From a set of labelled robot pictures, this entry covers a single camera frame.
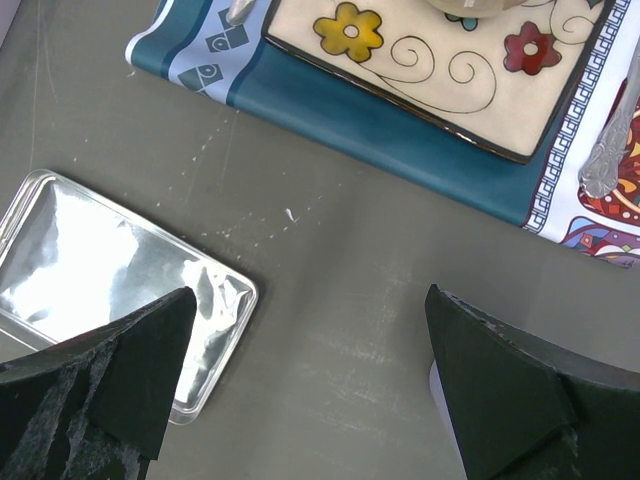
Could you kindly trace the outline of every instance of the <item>square plate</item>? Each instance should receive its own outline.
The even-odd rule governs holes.
[[[529,0],[471,19],[426,0],[274,0],[263,35],[464,140],[527,163],[613,3]]]

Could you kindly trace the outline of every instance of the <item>aluminum tray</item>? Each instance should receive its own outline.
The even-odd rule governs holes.
[[[48,170],[0,223],[0,329],[39,350],[188,285],[198,312],[170,420],[195,420],[255,308],[256,286],[182,240]]]

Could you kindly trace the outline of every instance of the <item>patterned cloth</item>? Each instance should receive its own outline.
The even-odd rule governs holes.
[[[265,44],[269,1],[257,0],[247,22],[233,27],[225,20],[230,0],[166,0],[127,46],[127,60],[586,255],[625,267],[640,261],[638,116],[618,188],[592,201],[577,180],[626,75],[640,34],[640,0],[616,0],[566,100],[566,116],[525,166]]]

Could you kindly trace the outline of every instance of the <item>gray table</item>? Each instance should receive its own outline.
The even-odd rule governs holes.
[[[640,369],[640,272],[134,71],[124,48],[156,3],[23,0],[0,50],[0,211],[50,168],[261,284],[219,387],[169,427],[151,480],[463,479],[428,390],[434,282]],[[22,353],[0,340],[1,360]]]

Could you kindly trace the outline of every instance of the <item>red flower design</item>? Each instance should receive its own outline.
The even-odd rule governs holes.
[[[525,22],[519,35],[508,35],[504,39],[505,68],[510,72],[523,70],[527,75],[537,75],[544,67],[557,65],[562,55],[553,49],[555,40],[550,33],[540,33],[535,23]]]

